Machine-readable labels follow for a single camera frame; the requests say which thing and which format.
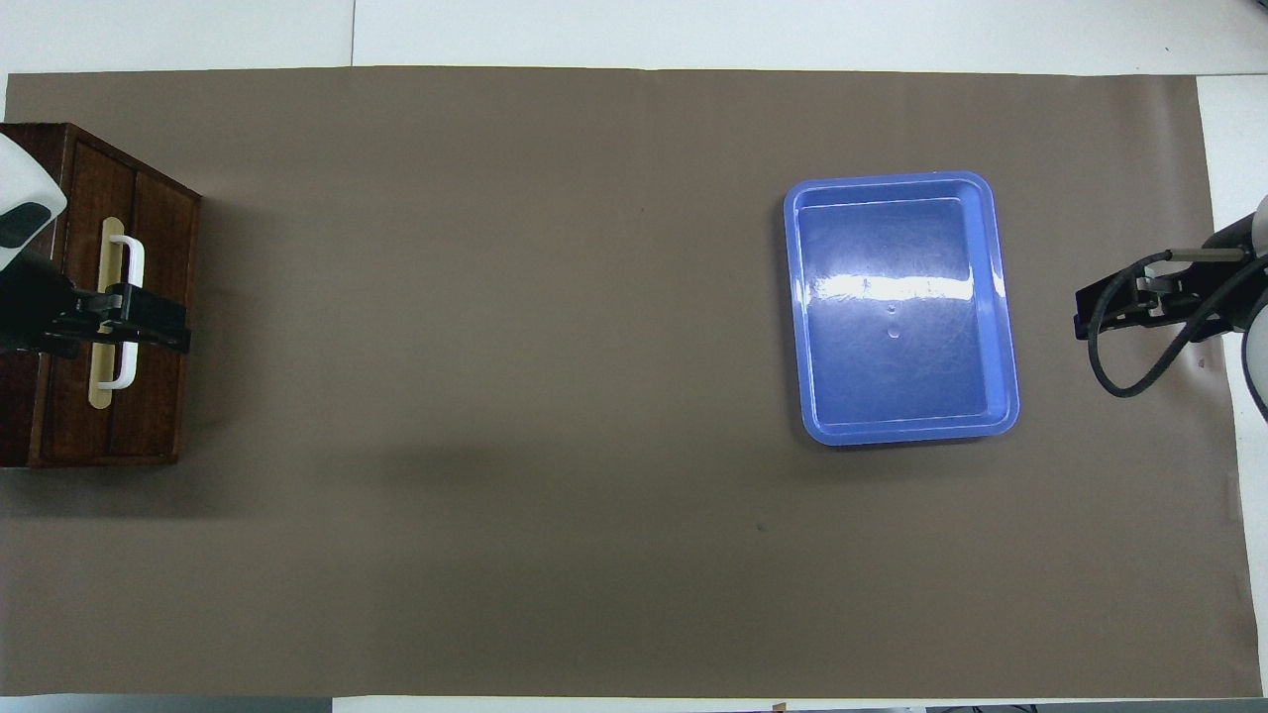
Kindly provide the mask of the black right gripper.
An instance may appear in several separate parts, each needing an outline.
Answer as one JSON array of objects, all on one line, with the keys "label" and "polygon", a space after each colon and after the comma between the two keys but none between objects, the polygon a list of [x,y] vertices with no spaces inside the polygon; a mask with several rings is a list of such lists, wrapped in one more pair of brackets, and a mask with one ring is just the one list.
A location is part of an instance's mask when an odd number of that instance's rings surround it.
[{"label": "black right gripper", "polygon": [[[1154,260],[1131,266],[1122,284],[1120,271],[1084,287],[1075,296],[1075,339],[1090,337],[1093,315],[1104,293],[1110,294],[1101,320],[1101,334],[1118,329],[1161,329],[1186,322],[1197,310],[1200,332],[1231,332],[1250,329],[1253,312],[1262,301],[1262,222],[1239,219],[1201,244],[1212,252],[1236,250],[1239,258],[1219,261],[1177,263]],[[1182,296],[1188,289],[1200,296]]]}]

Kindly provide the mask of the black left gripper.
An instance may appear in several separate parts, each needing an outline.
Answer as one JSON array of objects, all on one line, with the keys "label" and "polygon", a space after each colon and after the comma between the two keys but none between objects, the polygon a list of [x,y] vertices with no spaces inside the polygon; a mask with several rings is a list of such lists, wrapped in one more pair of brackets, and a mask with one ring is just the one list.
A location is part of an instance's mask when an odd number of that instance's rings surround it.
[{"label": "black left gripper", "polygon": [[[186,354],[191,331],[186,308],[164,297],[133,297],[134,285],[104,292],[75,288],[49,258],[18,252],[1,274],[1,351],[76,359],[79,343],[139,343]],[[75,337],[51,337],[49,329],[75,307]],[[124,312],[124,321],[120,320]]]}]

